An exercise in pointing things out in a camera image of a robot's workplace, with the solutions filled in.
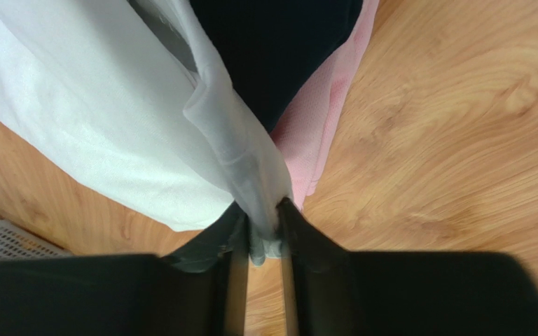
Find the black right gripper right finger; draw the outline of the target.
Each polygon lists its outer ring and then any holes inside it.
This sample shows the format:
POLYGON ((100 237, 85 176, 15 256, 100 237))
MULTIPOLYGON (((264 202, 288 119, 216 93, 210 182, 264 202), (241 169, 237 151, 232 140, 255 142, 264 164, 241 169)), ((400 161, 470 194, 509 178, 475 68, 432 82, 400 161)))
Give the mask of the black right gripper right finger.
POLYGON ((538 335, 538 287, 497 252, 350 251, 277 206, 288 335, 538 335))

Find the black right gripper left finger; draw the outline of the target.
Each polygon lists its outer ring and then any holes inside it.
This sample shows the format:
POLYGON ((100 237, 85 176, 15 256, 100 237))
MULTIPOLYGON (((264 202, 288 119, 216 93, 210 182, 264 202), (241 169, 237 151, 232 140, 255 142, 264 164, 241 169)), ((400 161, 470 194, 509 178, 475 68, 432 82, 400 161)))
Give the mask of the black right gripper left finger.
POLYGON ((233 204, 163 257, 0 261, 0 335, 242 335, 248 252, 233 204))

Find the white t-shirt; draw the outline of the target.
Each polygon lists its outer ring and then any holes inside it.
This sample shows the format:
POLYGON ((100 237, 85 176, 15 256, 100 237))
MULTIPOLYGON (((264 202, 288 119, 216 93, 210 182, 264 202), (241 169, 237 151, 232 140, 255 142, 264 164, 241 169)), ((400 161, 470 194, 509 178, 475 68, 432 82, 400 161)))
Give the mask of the white t-shirt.
POLYGON ((188 1, 0 1, 0 122, 82 185, 176 231, 232 204, 281 255, 281 153, 188 1))

